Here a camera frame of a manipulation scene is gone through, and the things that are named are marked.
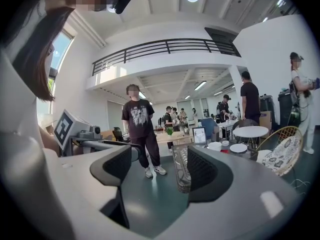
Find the ceiling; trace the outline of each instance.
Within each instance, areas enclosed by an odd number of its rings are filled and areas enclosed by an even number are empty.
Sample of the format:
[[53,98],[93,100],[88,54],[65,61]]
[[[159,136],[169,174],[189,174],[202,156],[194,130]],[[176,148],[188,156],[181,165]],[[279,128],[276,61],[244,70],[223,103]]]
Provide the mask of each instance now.
[[281,16],[276,7],[278,0],[131,0],[122,14],[109,11],[79,12],[104,40],[119,28],[150,15],[175,13],[205,14],[213,19],[223,19],[240,28],[262,22],[265,17]]
[[[104,86],[101,90],[108,97],[122,99],[122,103],[129,101],[126,94],[126,86],[135,84],[140,91],[153,104],[161,104],[172,101],[183,101],[188,95],[189,99],[211,97],[224,91],[233,91],[233,80],[229,70],[224,67],[198,67],[196,65],[185,65],[184,68],[175,68],[168,72],[165,68],[162,74],[145,75],[123,79]],[[203,81],[207,83],[199,90],[195,88]]]

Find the wooden table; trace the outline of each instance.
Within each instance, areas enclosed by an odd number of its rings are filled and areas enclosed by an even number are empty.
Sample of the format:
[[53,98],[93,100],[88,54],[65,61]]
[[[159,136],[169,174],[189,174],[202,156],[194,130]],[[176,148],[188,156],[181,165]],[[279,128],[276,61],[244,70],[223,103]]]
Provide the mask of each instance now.
[[174,131],[173,134],[170,136],[167,133],[157,133],[156,141],[161,143],[168,143],[168,142],[179,142],[181,140],[190,139],[193,142],[193,136],[191,134],[186,135],[183,131]]

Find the railing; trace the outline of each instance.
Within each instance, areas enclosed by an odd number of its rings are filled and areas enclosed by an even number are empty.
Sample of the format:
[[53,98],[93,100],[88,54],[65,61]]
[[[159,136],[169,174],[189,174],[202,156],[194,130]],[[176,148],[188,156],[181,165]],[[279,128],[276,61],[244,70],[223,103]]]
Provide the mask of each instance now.
[[241,57],[233,43],[227,40],[213,41],[199,38],[164,39],[134,45],[105,56],[93,63],[92,75],[94,76],[115,64],[127,63],[143,56],[160,53],[171,54],[180,51],[208,51],[209,53],[221,53]]

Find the shoe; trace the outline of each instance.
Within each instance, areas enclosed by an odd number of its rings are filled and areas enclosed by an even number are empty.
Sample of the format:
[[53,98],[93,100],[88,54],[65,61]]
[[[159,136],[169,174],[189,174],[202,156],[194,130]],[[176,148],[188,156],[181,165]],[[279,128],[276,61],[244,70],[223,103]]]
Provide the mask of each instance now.
[[153,167],[153,170],[154,170],[156,173],[159,173],[159,174],[161,174],[161,175],[166,175],[166,174],[167,174],[167,171],[162,168],[161,164],[160,164],[159,166],[154,166],[154,167]]
[[153,177],[150,167],[145,168],[145,176],[149,179]]
[[313,155],[315,152],[312,148],[306,149],[305,147],[303,148],[303,151],[309,153],[310,155]]

